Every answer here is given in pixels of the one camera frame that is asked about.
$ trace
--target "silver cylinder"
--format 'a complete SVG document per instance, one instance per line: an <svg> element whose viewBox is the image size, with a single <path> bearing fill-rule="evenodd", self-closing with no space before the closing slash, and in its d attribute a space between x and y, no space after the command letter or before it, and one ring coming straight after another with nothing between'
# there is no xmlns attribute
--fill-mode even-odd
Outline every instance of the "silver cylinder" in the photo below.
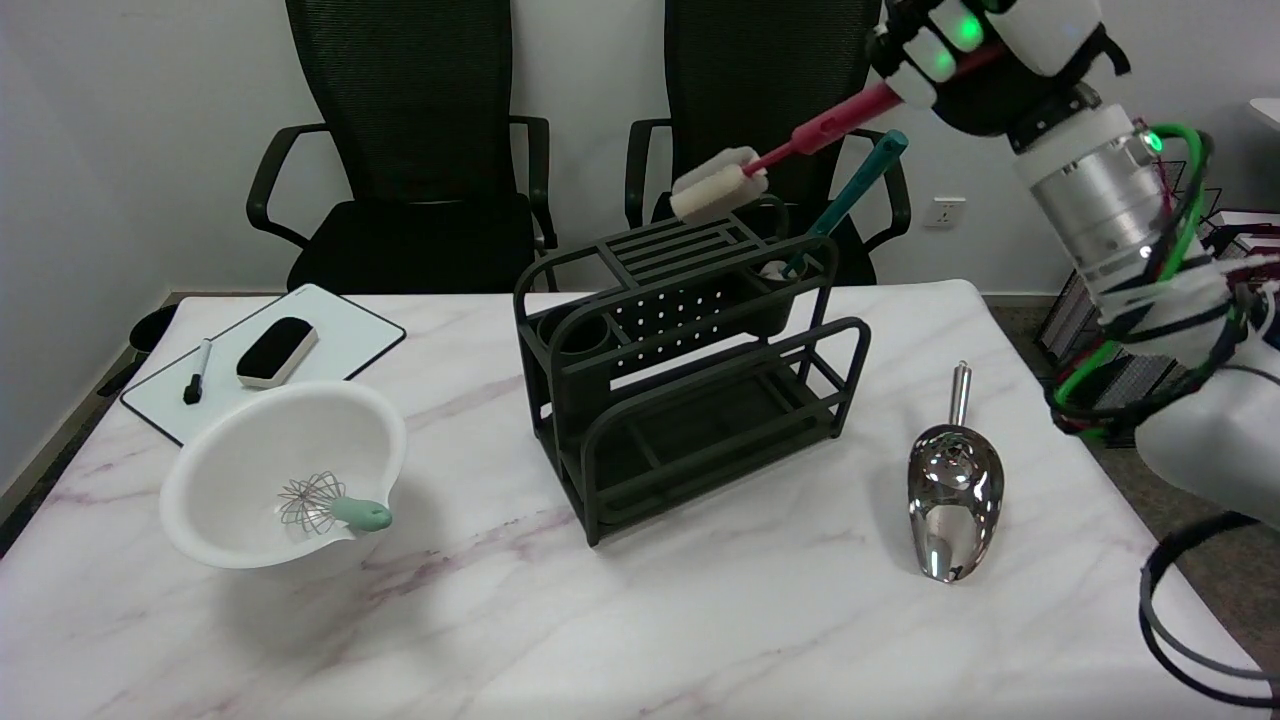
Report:
<svg viewBox="0 0 1280 720"><path fill-rule="evenodd" d="M951 374L951 424L964 425L969 414L969 386L973 382L973 369L964 360Z"/></svg>
<svg viewBox="0 0 1280 720"><path fill-rule="evenodd" d="M1164 188L1155 160L1139 136L1126 135L1032 187L1091 290L1140 272L1160 237Z"/></svg>

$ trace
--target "white tabletop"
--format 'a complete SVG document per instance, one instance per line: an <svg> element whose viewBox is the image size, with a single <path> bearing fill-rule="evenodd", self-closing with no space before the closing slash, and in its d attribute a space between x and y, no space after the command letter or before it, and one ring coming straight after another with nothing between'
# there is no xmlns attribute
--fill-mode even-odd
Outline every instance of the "white tabletop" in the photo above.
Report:
<svg viewBox="0 0 1280 720"><path fill-rule="evenodd" d="M1280 131L1280 99L1258 97L1249 100L1249 108L1258 119Z"/></svg>
<svg viewBox="0 0 1280 720"><path fill-rule="evenodd" d="M1153 539L966 283L836 291L828 316L874 332L844 436L594 550L529 427L511 299L356 300L408 329L357 378L410 429L362 570L282 587L178 555L156 516L178 447L116 405L0 562L0 715L1266 717L1147 653ZM184 301L143 374L264 302ZM987 560L947 587L915 568L905 469L961 359L1007 489ZM1157 605L1256 667L1181 575Z"/></svg>

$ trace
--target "whisk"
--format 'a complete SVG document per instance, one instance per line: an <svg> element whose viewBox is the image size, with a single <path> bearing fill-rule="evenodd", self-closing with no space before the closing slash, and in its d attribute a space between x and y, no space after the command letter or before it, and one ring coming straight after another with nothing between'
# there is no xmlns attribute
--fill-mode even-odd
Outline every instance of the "whisk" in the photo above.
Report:
<svg viewBox="0 0 1280 720"><path fill-rule="evenodd" d="M330 473L316 473L305 482L289 480L280 497L280 521L300 525L307 533L323 536L335 523L346 523L355 530L375 533L392 524L392 512L385 505L371 500L347 497L347 486Z"/></svg>

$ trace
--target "white mixing bowl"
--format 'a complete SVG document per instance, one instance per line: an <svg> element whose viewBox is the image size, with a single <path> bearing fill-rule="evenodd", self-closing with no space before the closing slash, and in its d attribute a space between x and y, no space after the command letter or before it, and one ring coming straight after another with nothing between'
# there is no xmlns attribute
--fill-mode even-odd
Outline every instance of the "white mixing bowl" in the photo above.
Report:
<svg viewBox="0 0 1280 720"><path fill-rule="evenodd" d="M182 448L160 488L160 521L179 551L215 568L266 568L342 541L374 539L383 533L340 523L321 536L285 525L279 493L291 479L329 470L348 497L380 502L394 520L390 492L404 464L404 436L396 407L365 386L264 391Z"/></svg>

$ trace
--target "sponge brush head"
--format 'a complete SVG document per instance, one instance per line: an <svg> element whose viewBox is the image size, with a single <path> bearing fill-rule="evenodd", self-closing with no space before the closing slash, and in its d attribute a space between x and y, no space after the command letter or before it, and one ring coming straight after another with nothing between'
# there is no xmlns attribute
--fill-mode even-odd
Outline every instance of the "sponge brush head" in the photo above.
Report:
<svg viewBox="0 0 1280 720"><path fill-rule="evenodd" d="M671 186L671 210L690 225L728 217L769 190L764 170L746 177L742 167L759 159L750 147L733 147L684 174Z"/></svg>

